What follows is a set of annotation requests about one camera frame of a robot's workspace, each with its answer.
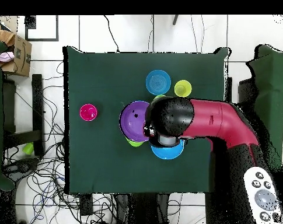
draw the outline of button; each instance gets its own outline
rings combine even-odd
[[[257,205],[265,211],[273,211],[276,209],[278,201],[275,195],[268,190],[259,190],[254,197]]]
[[[264,186],[266,189],[270,189],[271,188],[271,184],[267,181],[264,182]]]
[[[255,188],[260,188],[260,186],[261,186],[260,182],[257,181],[257,180],[253,180],[253,181],[252,181],[252,185],[253,185]]]
[[[266,212],[262,212],[260,214],[260,219],[265,221],[265,222],[268,222],[270,220],[270,216]]]
[[[256,177],[260,180],[262,180],[264,178],[263,174],[260,173],[259,171],[256,173]]]

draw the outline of white tile floor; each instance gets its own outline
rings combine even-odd
[[[259,44],[270,44],[283,51],[283,16],[272,15],[179,15],[175,26],[172,25],[174,15],[155,15],[154,38],[152,31],[151,15],[115,15],[107,16],[110,21],[111,32],[119,46],[120,51],[147,51],[150,52],[177,52],[177,53],[212,53],[218,47],[229,47],[232,53],[228,59],[228,75],[233,78],[233,102],[237,102],[237,85],[239,81],[250,78],[251,73],[245,62],[253,59],[254,49]],[[25,37],[24,16],[18,17],[18,35]],[[37,16],[37,29],[29,30],[28,37],[31,39],[50,39],[55,37],[55,16]],[[32,43],[32,64],[29,78],[11,76],[15,80],[18,93],[32,105],[31,75],[42,74],[44,79],[53,76],[59,77],[57,66],[62,62],[62,46],[74,46],[84,52],[105,53],[116,51],[111,35],[108,30],[107,20],[104,16],[60,16],[59,15],[59,41],[34,41]],[[63,65],[58,68],[63,72]],[[44,87],[55,85],[62,86],[62,78],[44,80]],[[46,98],[58,106],[55,122],[64,130],[63,88],[50,87],[45,90]],[[51,122],[52,112],[48,105],[44,105],[45,118]],[[28,131],[32,129],[32,110],[18,96],[16,96],[16,130]],[[45,122],[45,133],[50,131],[50,126]],[[55,135],[60,141],[62,136]],[[54,135],[46,142],[46,148],[54,144]],[[24,154],[20,151],[14,158],[20,159]],[[53,158],[54,150],[51,150],[46,158]],[[39,191],[32,178],[28,179],[29,186]],[[16,209],[18,219],[30,222],[35,216],[32,203],[41,204],[40,197],[34,192],[23,179],[19,185]],[[205,224],[205,199],[204,194],[172,194],[171,200],[180,201],[180,213],[175,201],[170,201],[169,220],[170,224]],[[39,218],[34,224],[49,224],[56,206],[51,206],[51,200],[41,211]],[[57,219],[51,224],[79,224],[68,209],[61,209]]]

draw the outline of cardboard box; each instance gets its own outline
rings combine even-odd
[[[0,67],[5,74],[29,76],[32,45],[27,40],[16,35],[14,46],[13,54],[15,59],[6,63],[0,62]]]
[[[18,17],[17,16],[0,16],[0,22],[4,23],[12,33],[17,33],[18,28]]]
[[[17,20],[17,16],[0,16],[0,22],[15,34],[18,29]],[[0,62],[0,67],[8,75],[29,76],[32,45],[16,34],[14,46],[15,59],[7,63]]]

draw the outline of electrical cord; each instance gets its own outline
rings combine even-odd
[[[198,50],[197,50],[197,42],[196,42],[196,36],[195,36],[195,31],[194,31],[193,21],[192,21],[192,15],[191,15],[191,25],[192,25],[192,31],[193,31],[194,40],[195,40],[196,52],[198,53]]]
[[[181,193],[181,197],[180,197],[180,205],[181,205],[181,200],[182,200],[182,199],[183,199],[183,193]],[[177,224],[179,224],[180,214],[181,214],[181,210],[179,210],[179,217],[177,218]]]
[[[116,44],[116,41],[115,41],[115,39],[114,39],[114,37],[113,37],[113,35],[112,35],[112,32],[111,32],[111,30],[110,30],[110,23],[109,23],[109,20],[108,20],[108,18],[106,17],[106,15],[104,15],[104,17],[106,18],[106,20],[107,20],[107,22],[108,22],[108,29],[109,29],[109,32],[110,32],[110,34],[111,34],[111,36],[112,36],[112,39],[113,39],[113,41],[114,41],[114,43],[115,43],[115,45],[116,45],[116,47],[117,47],[116,52],[119,53],[120,50],[118,49],[118,45]]]
[[[203,219],[205,219],[205,216],[203,218],[200,218],[195,224],[197,224],[198,222],[200,222]]]
[[[148,51],[149,51],[149,41],[151,40],[151,34],[152,34],[152,32],[153,32],[153,29],[152,29],[152,31],[149,33],[149,37],[148,37]]]
[[[18,92],[16,92],[16,94],[29,106],[29,107],[31,107],[38,115],[40,115],[41,116],[41,114],[37,111],[37,110],[35,110]],[[46,123],[49,125],[49,126],[51,126],[50,125],[50,123],[44,118],[44,121],[46,121]]]
[[[202,39],[201,39],[201,47],[200,47],[200,53],[202,53],[202,45],[204,44],[204,20],[201,16],[201,22],[202,22]]]
[[[176,200],[169,200],[169,201],[168,201],[168,204],[169,204],[171,201],[177,202],[177,204],[178,204],[178,206],[179,206],[179,209],[178,209],[175,213],[168,214],[168,216],[175,215],[175,214],[177,214],[177,213],[181,210],[181,204],[180,204],[178,201],[176,201]]]

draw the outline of cable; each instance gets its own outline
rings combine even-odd
[[[181,200],[182,200],[182,199],[183,199],[183,193],[181,194],[180,205],[181,205]],[[177,224],[179,224],[180,214],[181,214],[181,211],[179,211],[179,217],[177,218]]]
[[[153,15],[153,52],[155,52],[155,15]]]
[[[16,151],[14,154],[12,154],[12,155],[10,156],[10,158],[8,158],[8,164],[12,163],[12,157],[13,157],[15,154],[17,154],[17,153],[19,152],[19,148],[18,148],[17,146],[14,147],[14,148],[16,148],[17,151]]]
[[[58,211],[60,210],[60,207],[58,207],[58,211],[56,211],[56,210],[57,210],[57,209],[55,209],[55,214],[54,214],[54,216],[51,218],[49,224],[51,224],[52,220],[53,220],[54,218],[56,218],[56,215],[57,215]]]
[[[175,214],[177,214],[177,213],[181,210],[181,204],[180,204],[178,201],[176,201],[176,200],[169,200],[169,201],[168,201],[168,204],[169,204],[169,202],[171,202],[171,201],[177,202],[177,204],[179,205],[179,209],[178,209],[175,213],[168,214],[168,216],[175,215]]]
[[[34,111],[36,111],[18,92],[17,92],[17,95],[28,105],[30,106],[30,108],[32,108]],[[45,102],[45,104],[48,104],[49,108],[51,109],[51,112],[52,112],[52,119],[51,119],[51,122],[52,124],[50,124],[45,118],[44,120],[47,122],[47,124],[51,127],[51,131],[50,131],[50,134],[52,132],[56,132],[58,133],[54,128],[56,127],[59,131],[61,131],[62,135],[64,135],[64,132],[63,130],[60,128],[60,126],[58,124],[56,124],[54,122],[54,119],[55,119],[55,116],[57,114],[57,106],[55,105],[55,103],[53,103],[52,101],[50,101],[49,99],[45,98],[45,100],[49,101],[50,103],[52,103],[55,108],[56,108],[56,111],[55,113],[53,112],[52,110],[52,107],[47,103]],[[56,204],[56,205],[59,205],[61,203],[64,203],[66,206],[65,208],[69,208],[70,211],[72,209],[75,209],[75,210],[79,210],[79,207],[78,207],[78,203],[74,206],[72,206],[70,203],[74,202],[75,199],[73,199],[73,201],[69,202],[68,200],[65,200],[65,194],[63,192],[63,187],[61,186],[59,180],[61,181],[64,181],[64,176],[57,172],[57,168],[60,164],[63,164],[64,162],[64,152],[62,151],[62,142],[56,142],[56,139],[55,139],[55,144],[51,145],[46,151],[45,151],[45,154],[47,154],[53,147],[55,147],[55,150],[56,150],[56,157],[54,159],[51,159],[50,161],[48,162],[44,162],[44,163],[39,163],[39,166],[40,165],[44,165],[44,164],[47,164],[46,167],[44,167],[43,169],[38,169],[36,170],[33,174],[31,174],[30,176],[27,177],[27,185],[29,186],[29,188],[31,188],[33,191],[35,191],[37,194],[36,196],[34,197],[34,200],[33,200],[33,203],[32,203],[32,206],[33,206],[33,210],[34,210],[34,218],[30,221],[30,224],[34,224],[34,222],[36,220],[42,220],[42,219],[46,219],[46,223],[48,222],[47,220],[47,216],[46,216],[46,212],[44,210],[44,207],[49,207],[47,205],[47,203],[49,201],[52,201],[52,203]],[[49,168],[48,166],[50,164],[53,164],[53,168]],[[47,180],[46,182],[43,182],[43,183],[40,183],[37,176],[40,176],[40,177],[45,177],[45,178],[48,178],[49,180]],[[36,191],[35,189],[33,189],[30,184],[29,184],[29,180],[32,179],[32,182],[34,184],[37,184],[38,185],[38,188],[40,190],[40,192]],[[43,189],[41,188],[41,186],[43,184],[47,184],[46,185],[46,188]],[[40,196],[41,200],[40,202],[38,202],[37,204],[35,204],[35,200],[36,198]],[[76,218],[76,216],[72,213],[73,217],[80,223],[82,224],[82,222],[78,219],[78,217]]]
[[[50,80],[50,79],[52,79],[52,78],[61,78],[61,77],[63,77],[63,73],[58,72],[58,67],[59,67],[62,63],[63,63],[63,62],[61,62],[60,64],[58,64],[58,66],[56,67],[56,72],[57,72],[58,74],[61,74],[62,76],[53,76],[53,77],[47,78],[47,79],[42,78],[42,80],[47,81],[47,80]]]
[[[200,53],[202,53],[202,45],[204,43],[204,20],[202,18],[202,15],[201,16],[201,21],[202,21],[202,39],[201,39],[201,47],[200,47]]]
[[[194,35],[194,39],[195,39],[196,52],[198,53],[198,50],[197,50],[197,42],[196,42],[196,36],[195,36],[194,27],[193,27],[193,21],[192,21],[192,15],[191,15],[191,25],[192,25],[193,35]]]
[[[152,34],[152,32],[153,32],[153,29],[152,29],[152,31],[149,33],[149,37],[148,37],[148,51],[149,51],[149,41],[151,40],[151,34]]]
[[[34,110],[39,116],[42,117],[42,115],[41,115],[37,110],[35,110],[17,91],[16,91],[16,94],[17,94],[29,107],[31,107],[32,110]],[[46,121],[47,124],[48,124],[49,126],[51,126],[51,125],[49,124],[49,122],[48,122],[45,118],[44,118],[44,121]]]
[[[114,39],[114,37],[113,37],[113,35],[112,35],[112,32],[111,32],[111,30],[110,30],[110,23],[109,23],[109,20],[108,20],[108,18],[106,17],[106,15],[104,15],[104,17],[106,18],[106,20],[107,20],[107,22],[108,22],[108,29],[109,29],[109,32],[110,32],[110,34],[111,34],[111,37],[112,37],[114,43],[116,44],[116,41],[115,41],[115,39]],[[117,47],[116,52],[119,53],[120,50],[118,49],[118,45],[117,45],[117,44],[116,44],[116,47]]]
[[[203,218],[200,218],[196,223],[200,222],[201,220],[205,219],[205,216]]]

